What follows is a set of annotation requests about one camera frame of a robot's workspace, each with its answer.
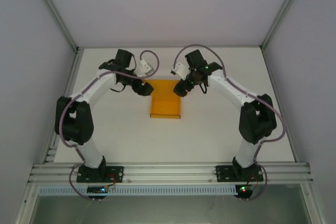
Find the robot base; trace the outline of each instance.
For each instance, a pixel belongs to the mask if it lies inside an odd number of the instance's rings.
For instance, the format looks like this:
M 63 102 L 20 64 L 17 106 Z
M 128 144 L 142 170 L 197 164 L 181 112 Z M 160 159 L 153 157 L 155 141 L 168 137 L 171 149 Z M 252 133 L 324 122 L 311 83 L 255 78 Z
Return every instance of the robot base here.
M 251 165 L 247 168 L 242 168 L 235 158 L 232 161 L 232 165 L 217 165 L 216 176 L 217 182 L 255 182 L 255 178 L 257 178 L 258 182 L 264 181 L 259 166 Z
M 82 165 L 78 169 L 77 183 L 121 183 L 124 175 L 123 166 L 106 166 L 105 157 L 98 168 Z

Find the glass panel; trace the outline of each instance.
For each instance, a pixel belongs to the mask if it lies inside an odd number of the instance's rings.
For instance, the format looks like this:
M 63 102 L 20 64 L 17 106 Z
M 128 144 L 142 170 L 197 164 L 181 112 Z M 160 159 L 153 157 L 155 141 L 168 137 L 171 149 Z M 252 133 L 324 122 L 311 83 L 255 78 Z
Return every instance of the glass panel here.
M 268 186 L 254 201 L 234 196 L 40 197 L 33 224 L 108 223 L 311 223 L 299 186 Z

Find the black mounting plate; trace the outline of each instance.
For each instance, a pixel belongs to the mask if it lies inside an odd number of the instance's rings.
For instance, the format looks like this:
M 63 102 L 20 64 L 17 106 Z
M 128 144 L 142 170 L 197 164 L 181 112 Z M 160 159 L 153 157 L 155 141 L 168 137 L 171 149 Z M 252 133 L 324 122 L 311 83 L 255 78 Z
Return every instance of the black mounting plate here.
M 91 177 L 87 174 L 87 169 L 85 166 L 80 166 L 77 174 L 77 183 L 112 183 L 113 177 L 116 179 L 116 183 L 121 183 L 124 176 L 124 167 L 123 166 L 106 166 L 105 173 L 102 179 L 97 181 L 97 178 Z
M 248 182 L 249 180 L 255 182 L 253 177 L 250 178 L 251 175 L 254 175 L 258 182 L 264 181 L 261 168 L 257 165 L 244 168 L 240 177 L 235 174 L 233 165 L 217 165 L 215 173 L 217 182 Z

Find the white tabletop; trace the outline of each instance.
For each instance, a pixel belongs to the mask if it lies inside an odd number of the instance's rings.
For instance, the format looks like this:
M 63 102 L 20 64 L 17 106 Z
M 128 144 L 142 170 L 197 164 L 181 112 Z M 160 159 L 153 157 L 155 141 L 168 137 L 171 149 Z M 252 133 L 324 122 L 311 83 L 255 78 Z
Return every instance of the white tabletop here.
M 76 78 L 74 92 L 86 85 L 104 61 L 115 57 L 118 49 L 85 49 Z M 137 60 L 143 49 L 125 49 Z M 160 57 L 160 69 L 154 79 L 177 79 L 170 74 L 173 60 L 180 48 L 151 48 Z M 184 55 L 195 50 L 187 49 Z M 274 107 L 278 104 L 259 48 L 214 48 L 224 61 L 229 76 L 249 90 L 268 94 Z M 205 49 L 208 63 L 216 58 Z M 144 58 L 155 66 L 150 54 Z M 239 111 L 216 91 L 202 94 L 196 87 L 182 100 L 181 119 L 150 118 L 151 97 L 135 94 L 131 87 L 122 93 L 106 92 L 92 109 L 93 139 L 107 162 L 230 162 L 238 152 L 241 135 L 238 130 Z M 269 138 L 280 135 L 278 127 Z M 276 143 L 265 144 L 259 161 L 293 162 L 287 136 Z M 73 149 L 59 143 L 55 162 L 75 163 L 80 158 Z

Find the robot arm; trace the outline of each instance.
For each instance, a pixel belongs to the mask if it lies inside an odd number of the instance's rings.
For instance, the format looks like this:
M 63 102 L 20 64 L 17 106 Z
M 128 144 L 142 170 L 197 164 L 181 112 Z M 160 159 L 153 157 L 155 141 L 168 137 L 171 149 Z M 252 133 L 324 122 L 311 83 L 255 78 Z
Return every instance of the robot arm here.
M 76 148 L 84 161 L 85 169 L 92 170 L 98 177 L 97 180 L 103 176 L 106 161 L 92 139 L 91 109 L 105 92 L 117 83 L 131 86 L 135 93 L 142 96 L 150 95 L 153 91 L 152 86 L 141 79 L 152 72 L 152 67 L 141 60 L 141 65 L 136 69 L 128 70 L 126 68 L 129 67 L 132 57 L 132 53 L 119 49 L 115 59 L 104 62 L 95 77 L 83 89 L 70 97 L 60 97 L 57 101 L 56 133 L 60 134 L 67 147 Z
M 171 71 L 172 74 L 181 77 L 174 88 L 178 96 L 186 96 L 196 85 L 201 87 L 203 93 L 206 93 L 207 87 L 210 87 L 222 94 L 240 111 L 239 132 L 243 139 L 238 154 L 233 160 L 236 175 L 239 177 L 244 169 L 254 165 L 259 141 L 269 136 L 277 126 L 274 113 L 247 94 L 259 97 L 271 106 L 272 100 L 266 94 L 258 96 L 230 78 L 230 82 L 245 94 L 237 90 L 228 81 L 228 76 L 224 76 L 222 67 L 215 62 L 208 64 L 199 50 L 191 52 L 185 58 L 189 67 L 178 62 Z

